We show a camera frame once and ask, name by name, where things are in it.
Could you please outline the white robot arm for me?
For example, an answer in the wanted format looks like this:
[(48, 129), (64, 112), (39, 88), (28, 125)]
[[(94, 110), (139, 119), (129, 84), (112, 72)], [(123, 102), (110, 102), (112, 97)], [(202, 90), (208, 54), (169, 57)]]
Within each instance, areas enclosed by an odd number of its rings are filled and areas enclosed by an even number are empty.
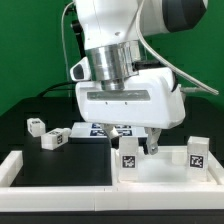
[(111, 142), (116, 125), (145, 129), (146, 154), (158, 138), (185, 118), (178, 75), (200, 89), (211, 88), (173, 66), (144, 40), (148, 35), (194, 28), (208, 0), (72, 0), (84, 33), (84, 56), (70, 69), (80, 113), (96, 122)]

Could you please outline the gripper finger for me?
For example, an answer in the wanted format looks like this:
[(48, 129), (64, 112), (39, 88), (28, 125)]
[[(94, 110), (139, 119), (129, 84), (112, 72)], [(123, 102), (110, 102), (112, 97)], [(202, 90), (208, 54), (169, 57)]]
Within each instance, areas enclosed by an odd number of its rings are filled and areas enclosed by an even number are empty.
[(145, 128), (147, 134), (146, 143), (143, 145), (144, 153), (154, 155), (158, 152), (158, 139), (161, 134), (160, 128)]
[(106, 136), (110, 139), (119, 137), (119, 133), (114, 125), (111, 124), (101, 124), (102, 130), (106, 133)]

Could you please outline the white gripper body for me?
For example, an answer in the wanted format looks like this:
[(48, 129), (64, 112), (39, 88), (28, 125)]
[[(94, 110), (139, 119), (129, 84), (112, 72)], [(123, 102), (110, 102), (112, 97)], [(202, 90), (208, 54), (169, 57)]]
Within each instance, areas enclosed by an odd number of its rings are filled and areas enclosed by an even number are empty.
[(185, 118), (180, 87), (167, 68), (140, 70), (124, 81), (121, 91), (105, 91), (90, 80), (90, 66), (84, 57), (70, 69), (76, 81), (76, 98), (86, 122), (170, 129)]

